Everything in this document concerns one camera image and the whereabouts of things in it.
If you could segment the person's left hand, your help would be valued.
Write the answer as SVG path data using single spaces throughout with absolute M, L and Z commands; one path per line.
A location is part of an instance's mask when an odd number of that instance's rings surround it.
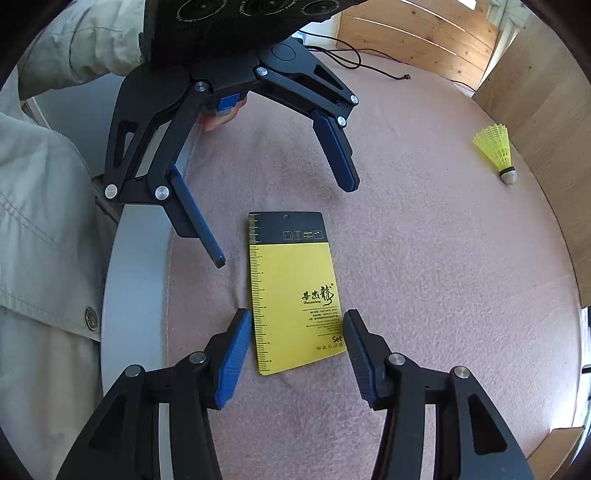
M 222 113 L 201 113 L 197 117 L 197 124 L 202 127 L 202 131 L 204 132 L 213 131 L 221 127 L 222 125 L 230 122 L 231 120 L 235 119 L 235 117 L 238 115 L 239 110 L 242 109 L 242 107 L 245 106 L 246 103 L 247 98 L 238 101 L 238 103 L 236 103 L 235 106 L 233 106 L 228 111 Z

